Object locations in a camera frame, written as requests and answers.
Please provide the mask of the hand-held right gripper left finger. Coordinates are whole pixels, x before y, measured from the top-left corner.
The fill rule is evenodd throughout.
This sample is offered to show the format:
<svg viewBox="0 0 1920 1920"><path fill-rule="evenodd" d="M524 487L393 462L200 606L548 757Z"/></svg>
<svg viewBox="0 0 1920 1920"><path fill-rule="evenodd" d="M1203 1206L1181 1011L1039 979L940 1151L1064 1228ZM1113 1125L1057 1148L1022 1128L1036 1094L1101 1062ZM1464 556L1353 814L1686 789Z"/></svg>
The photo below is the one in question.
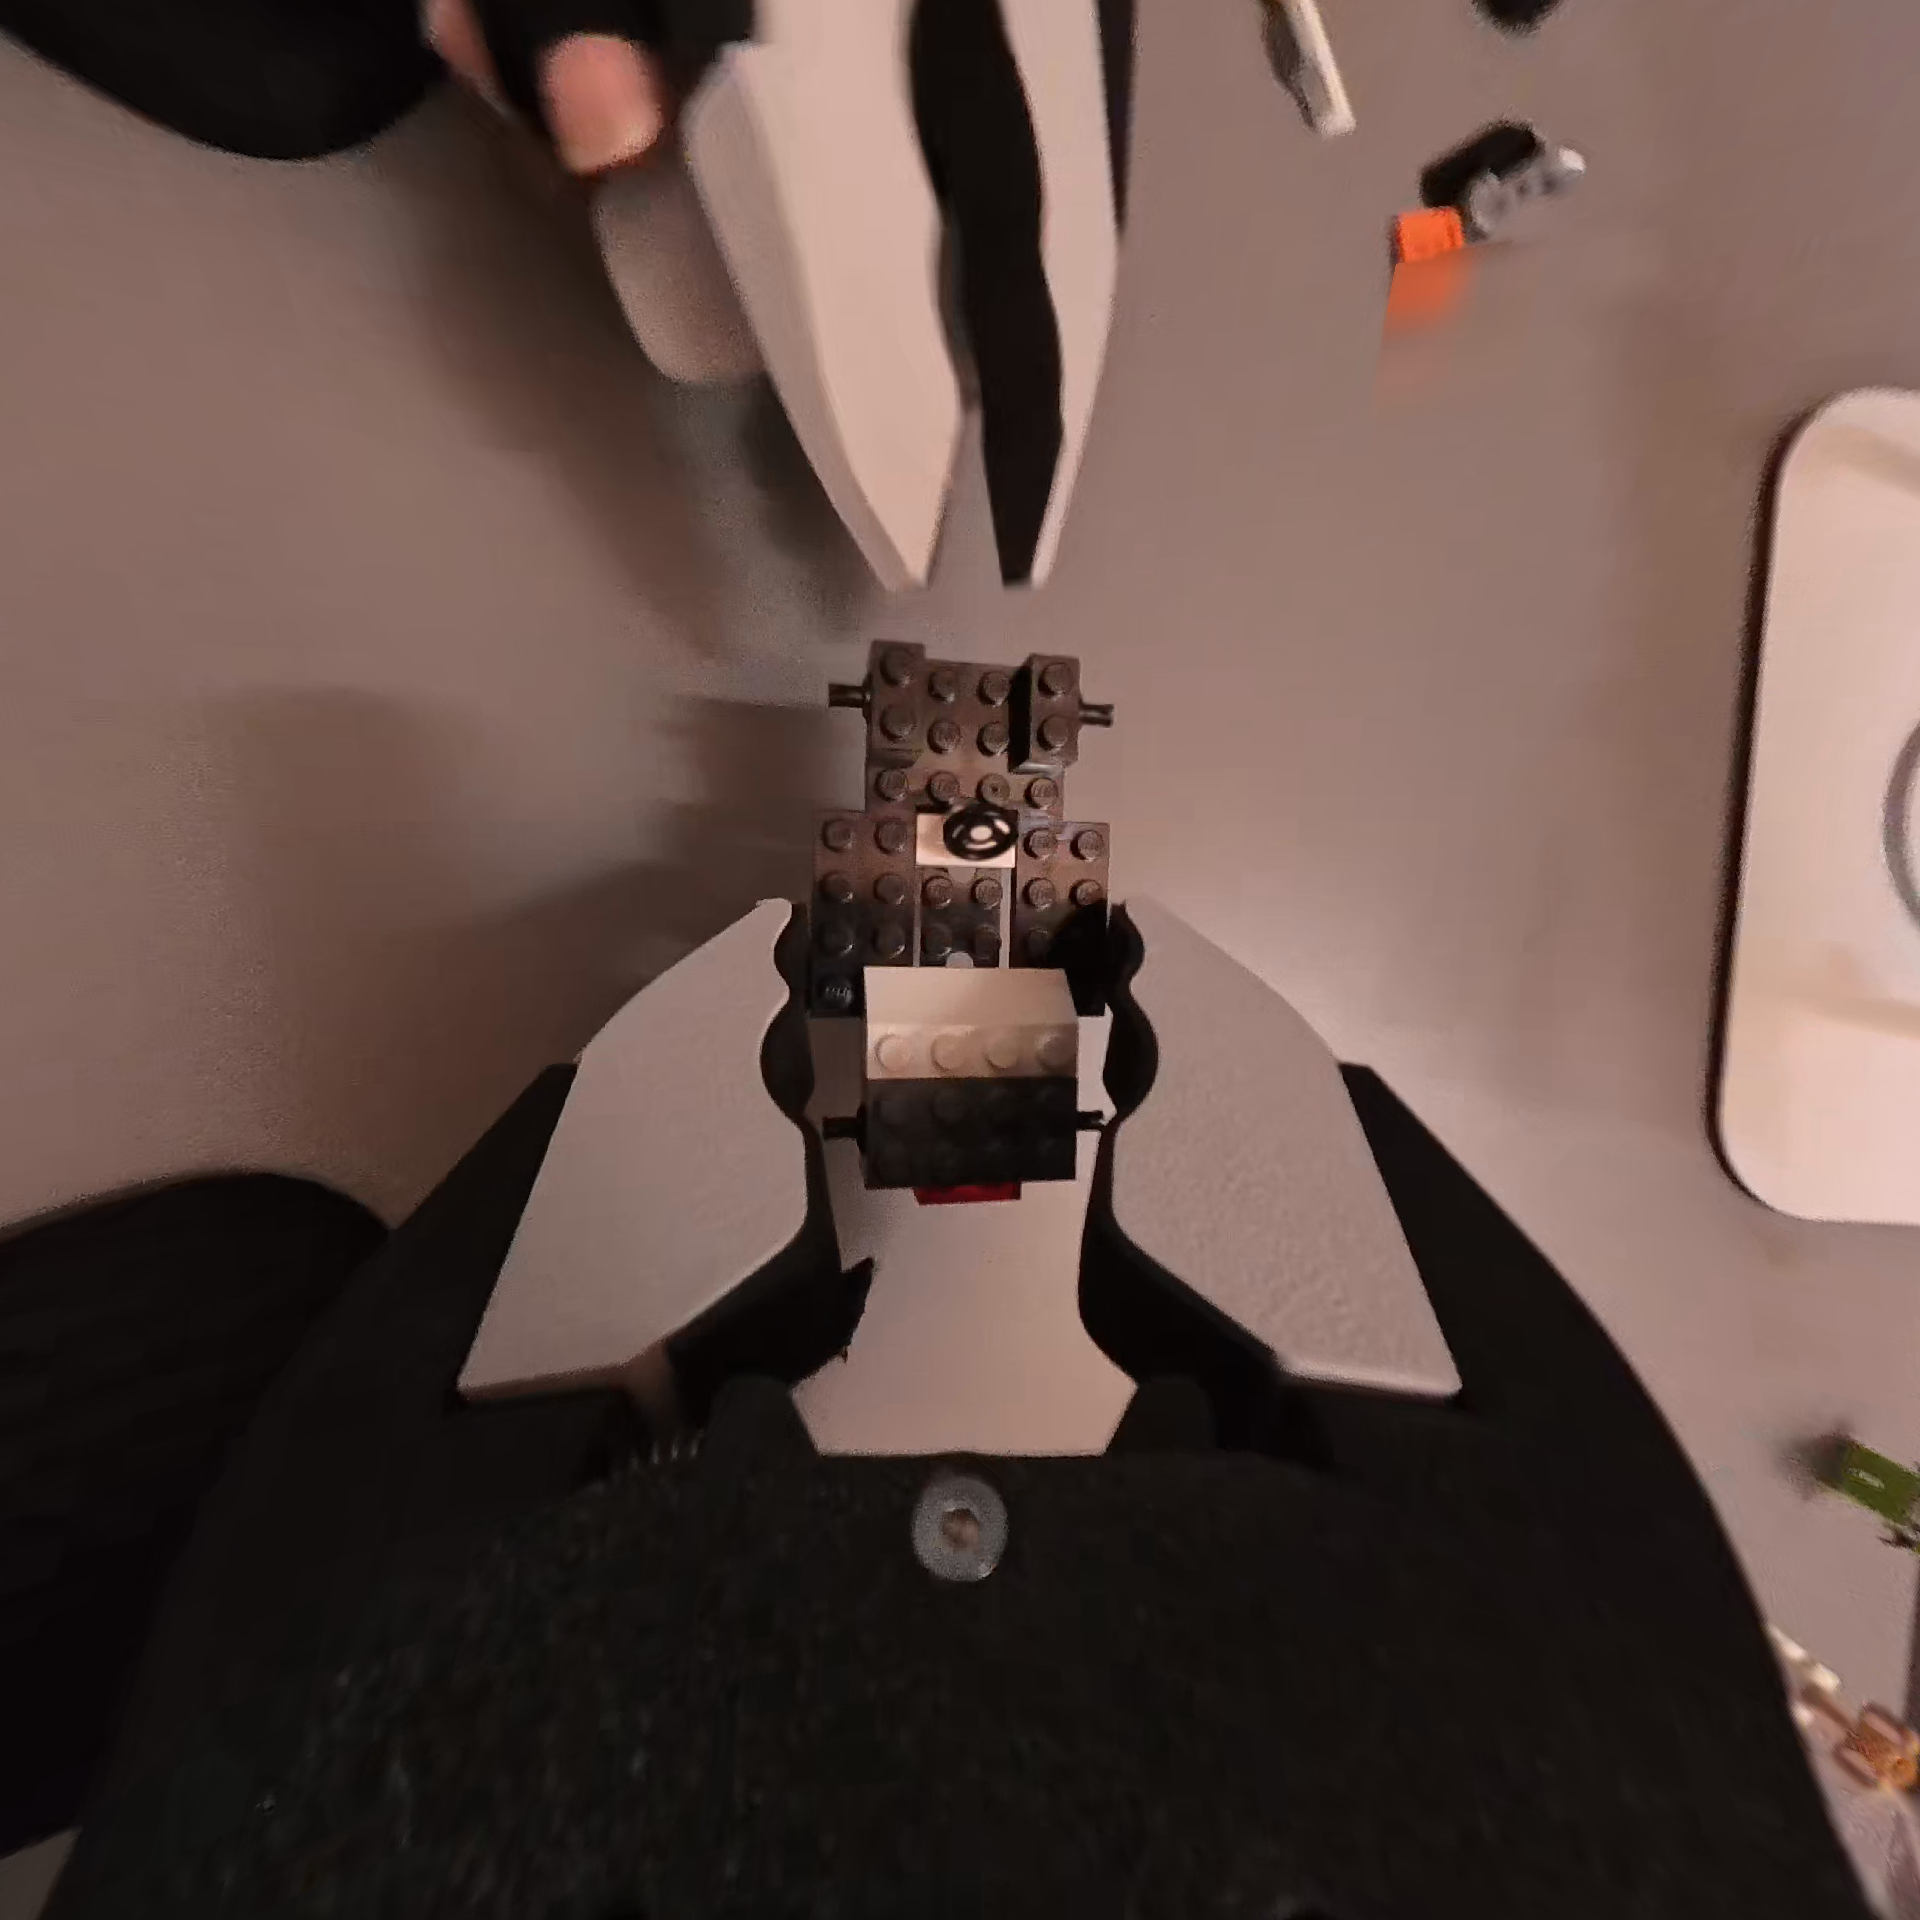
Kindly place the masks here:
<svg viewBox="0 0 1920 1920"><path fill-rule="evenodd" d="M796 906L757 902L582 1050L463 1396L709 1403L734 1376L798 1386L848 1354L872 1261L844 1264L807 1117L804 934Z"/></svg>

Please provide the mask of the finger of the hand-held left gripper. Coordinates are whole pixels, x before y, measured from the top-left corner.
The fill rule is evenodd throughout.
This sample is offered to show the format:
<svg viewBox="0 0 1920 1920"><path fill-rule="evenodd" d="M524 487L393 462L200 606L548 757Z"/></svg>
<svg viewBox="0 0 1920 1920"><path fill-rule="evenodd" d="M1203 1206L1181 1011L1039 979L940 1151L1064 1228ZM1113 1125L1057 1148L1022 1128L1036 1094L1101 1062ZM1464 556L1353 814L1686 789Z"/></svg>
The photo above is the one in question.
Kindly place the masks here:
<svg viewBox="0 0 1920 1920"><path fill-rule="evenodd" d="M1125 231L1136 4L990 4L976 389L998 576L1055 559L1107 360Z"/></svg>
<svg viewBox="0 0 1920 1920"><path fill-rule="evenodd" d="M753 6L680 111L683 154L758 358L888 592L923 588L963 394L943 222L910 106L903 2Z"/></svg>

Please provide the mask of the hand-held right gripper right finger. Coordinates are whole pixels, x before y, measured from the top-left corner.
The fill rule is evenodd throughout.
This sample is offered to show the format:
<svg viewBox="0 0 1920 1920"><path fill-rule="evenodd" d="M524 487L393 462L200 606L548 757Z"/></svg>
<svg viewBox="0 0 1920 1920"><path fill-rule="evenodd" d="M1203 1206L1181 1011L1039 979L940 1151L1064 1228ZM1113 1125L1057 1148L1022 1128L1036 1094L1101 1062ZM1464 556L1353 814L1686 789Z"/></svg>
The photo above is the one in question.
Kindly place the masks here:
<svg viewBox="0 0 1920 1920"><path fill-rule="evenodd" d="M1129 1379L1271 1376L1415 1402L1457 1388L1336 1055L1164 902L1111 920L1111 1117L1076 1306Z"/></svg>

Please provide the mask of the black and white lego car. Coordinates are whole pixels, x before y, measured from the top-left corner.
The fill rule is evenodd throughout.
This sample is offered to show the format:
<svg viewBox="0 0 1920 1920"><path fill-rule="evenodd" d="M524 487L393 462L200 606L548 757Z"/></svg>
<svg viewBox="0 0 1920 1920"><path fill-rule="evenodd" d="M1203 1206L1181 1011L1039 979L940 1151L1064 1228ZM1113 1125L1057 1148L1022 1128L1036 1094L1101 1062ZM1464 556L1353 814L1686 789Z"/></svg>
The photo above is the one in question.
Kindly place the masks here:
<svg viewBox="0 0 1920 1920"><path fill-rule="evenodd" d="M1071 802L1084 738L1113 722L1073 656L1017 662L870 645L830 685L860 722L854 805L815 826L804 1005L844 1027L854 1091L822 1136L857 1151L868 1192L1007 1202L1068 1184L1100 1117L1084 1040L1113 979L1113 826ZM916 818L983 799L1017 808L1011 870L916 866Z"/></svg>

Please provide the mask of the lego steering wheel piece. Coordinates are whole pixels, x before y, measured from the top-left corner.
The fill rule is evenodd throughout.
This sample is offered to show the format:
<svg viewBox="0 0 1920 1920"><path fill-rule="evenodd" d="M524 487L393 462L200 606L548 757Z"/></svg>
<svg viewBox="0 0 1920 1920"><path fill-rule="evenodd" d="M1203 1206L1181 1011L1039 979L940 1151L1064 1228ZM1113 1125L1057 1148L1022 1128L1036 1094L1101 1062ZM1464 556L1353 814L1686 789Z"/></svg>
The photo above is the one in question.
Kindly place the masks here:
<svg viewBox="0 0 1920 1920"><path fill-rule="evenodd" d="M926 808L916 818L916 866L928 870L1011 870L1022 844L1020 814L983 799Z"/></svg>

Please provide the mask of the white lego piece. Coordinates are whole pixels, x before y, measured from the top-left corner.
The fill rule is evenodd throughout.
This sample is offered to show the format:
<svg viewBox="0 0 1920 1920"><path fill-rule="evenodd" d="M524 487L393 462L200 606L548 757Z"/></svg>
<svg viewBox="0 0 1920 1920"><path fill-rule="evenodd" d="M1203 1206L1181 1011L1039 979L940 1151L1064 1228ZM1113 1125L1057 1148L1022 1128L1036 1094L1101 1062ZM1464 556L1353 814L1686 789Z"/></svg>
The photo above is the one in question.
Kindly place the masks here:
<svg viewBox="0 0 1920 1920"><path fill-rule="evenodd" d="M1316 2L1261 2L1265 60L1318 138L1345 138L1355 111Z"/></svg>

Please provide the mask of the green lego piece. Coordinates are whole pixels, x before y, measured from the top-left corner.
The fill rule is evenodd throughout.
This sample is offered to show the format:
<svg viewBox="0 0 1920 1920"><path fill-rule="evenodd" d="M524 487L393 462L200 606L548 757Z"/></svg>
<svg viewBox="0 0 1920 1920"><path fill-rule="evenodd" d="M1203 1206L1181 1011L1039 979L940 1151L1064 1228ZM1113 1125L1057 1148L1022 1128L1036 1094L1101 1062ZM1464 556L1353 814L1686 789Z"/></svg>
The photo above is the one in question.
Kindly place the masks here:
<svg viewBox="0 0 1920 1920"><path fill-rule="evenodd" d="M1885 1546L1918 1552L1918 1468L1885 1455L1849 1432L1812 1444L1815 1486L1872 1518Z"/></svg>

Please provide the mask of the person's left hand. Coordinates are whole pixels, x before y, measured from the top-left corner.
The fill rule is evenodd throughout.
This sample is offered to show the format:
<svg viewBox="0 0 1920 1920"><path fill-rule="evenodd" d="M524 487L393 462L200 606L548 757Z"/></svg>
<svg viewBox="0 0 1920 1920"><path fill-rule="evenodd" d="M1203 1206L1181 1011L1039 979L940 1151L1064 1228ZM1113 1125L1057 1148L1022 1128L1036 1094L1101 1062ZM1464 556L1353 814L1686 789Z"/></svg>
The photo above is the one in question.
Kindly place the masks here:
<svg viewBox="0 0 1920 1920"><path fill-rule="evenodd" d="M654 50L591 4L422 2L427 48L502 116L536 128L573 175L643 159L670 118Z"/></svg>

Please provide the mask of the white stand base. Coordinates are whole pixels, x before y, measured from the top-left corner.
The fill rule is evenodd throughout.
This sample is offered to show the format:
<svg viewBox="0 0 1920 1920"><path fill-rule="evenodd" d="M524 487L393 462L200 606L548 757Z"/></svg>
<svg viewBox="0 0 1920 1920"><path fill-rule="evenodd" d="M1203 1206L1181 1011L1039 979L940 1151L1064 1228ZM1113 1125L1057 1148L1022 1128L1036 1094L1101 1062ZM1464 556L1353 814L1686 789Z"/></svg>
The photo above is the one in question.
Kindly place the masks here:
<svg viewBox="0 0 1920 1920"><path fill-rule="evenodd" d="M1918 1221L1918 395L1841 394L1776 471L1719 1031L1763 1205Z"/></svg>

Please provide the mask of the clear plastic bag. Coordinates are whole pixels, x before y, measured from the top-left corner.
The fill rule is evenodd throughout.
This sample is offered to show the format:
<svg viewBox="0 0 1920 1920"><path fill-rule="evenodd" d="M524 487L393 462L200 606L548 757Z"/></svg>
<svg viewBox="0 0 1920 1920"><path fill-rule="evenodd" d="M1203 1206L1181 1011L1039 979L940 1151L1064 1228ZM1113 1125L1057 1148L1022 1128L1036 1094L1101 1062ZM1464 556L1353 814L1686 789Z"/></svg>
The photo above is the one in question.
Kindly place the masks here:
<svg viewBox="0 0 1920 1920"><path fill-rule="evenodd" d="M1918 1732L1880 1703L1851 1701L1838 1674L1776 1622L1765 1621L1765 1629L1781 1666L1788 1714L1808 1748L1868 1791L1913 1795Z"/></svg>

